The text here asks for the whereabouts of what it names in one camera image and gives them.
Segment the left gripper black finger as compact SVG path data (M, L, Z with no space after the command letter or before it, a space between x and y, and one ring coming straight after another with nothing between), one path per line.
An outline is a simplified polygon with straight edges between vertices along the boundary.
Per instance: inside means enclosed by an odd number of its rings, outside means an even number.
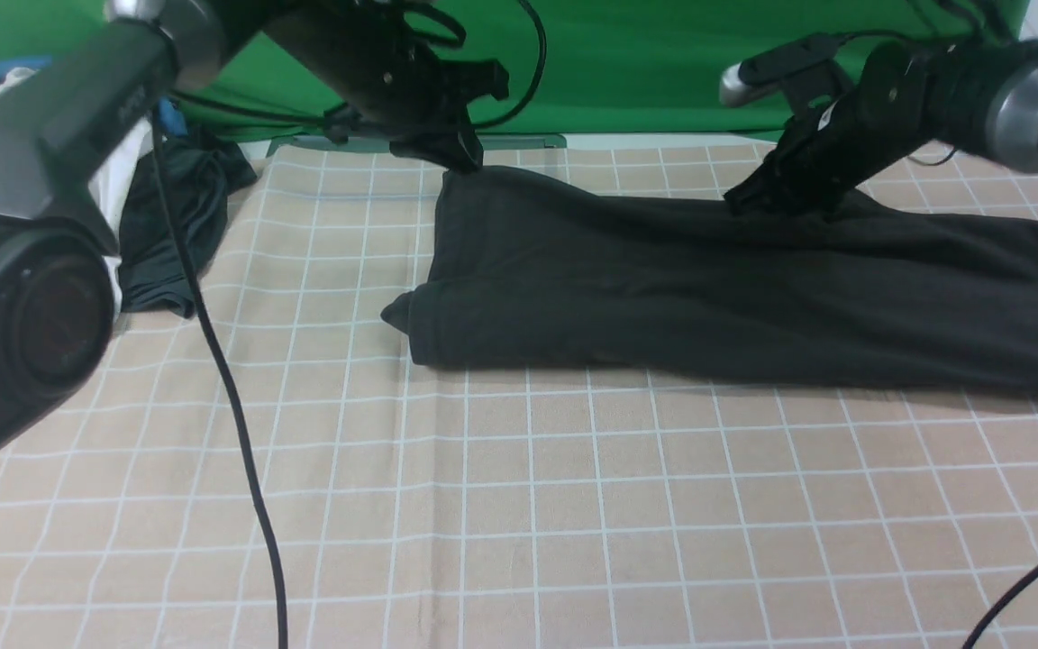
M477 172L483 166L483 151L474 131L437 134L433 140L435 164L460 174Z

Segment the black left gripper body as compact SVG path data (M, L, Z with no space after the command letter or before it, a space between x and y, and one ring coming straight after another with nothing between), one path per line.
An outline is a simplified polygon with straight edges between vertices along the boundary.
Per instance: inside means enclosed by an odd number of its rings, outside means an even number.
M345 103L331 139L382 137L399 159L435 159L437 134L474 131L469 104L506 100L510 74L497 59L444 60L406 13L418 3L296 1L267 35Z

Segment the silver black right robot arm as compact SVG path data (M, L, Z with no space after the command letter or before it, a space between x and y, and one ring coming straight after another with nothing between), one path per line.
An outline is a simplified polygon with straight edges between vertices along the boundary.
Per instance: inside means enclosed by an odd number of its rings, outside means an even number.
M883 32L861 78L836 54L849 33L813 33L723 72L736 108L778 92L791 118L760 168L726 193L734 214L834 208L930 142L1038 174L1038 40L911 40Z

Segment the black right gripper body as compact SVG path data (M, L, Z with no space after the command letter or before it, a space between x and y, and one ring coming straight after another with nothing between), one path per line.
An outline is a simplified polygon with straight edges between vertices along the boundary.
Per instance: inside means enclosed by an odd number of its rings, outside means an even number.
M776 147L726 192L732 213L797 216L831 209L861 182L930 141L924 124L930 60L930 51L918 46L879 45L858 81L842 69L851 87L792 111Z

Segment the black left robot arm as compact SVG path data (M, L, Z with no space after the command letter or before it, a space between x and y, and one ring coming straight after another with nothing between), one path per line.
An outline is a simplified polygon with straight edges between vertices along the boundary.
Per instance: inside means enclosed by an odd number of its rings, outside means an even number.
M0 94L0 449L95 372L116 316L105 259L118 235L89 181L170 90L197 91L265 33L346 104L333 139L471 172L469 104L508 98L497 60L443 60L409 1L111 1L108 24Z

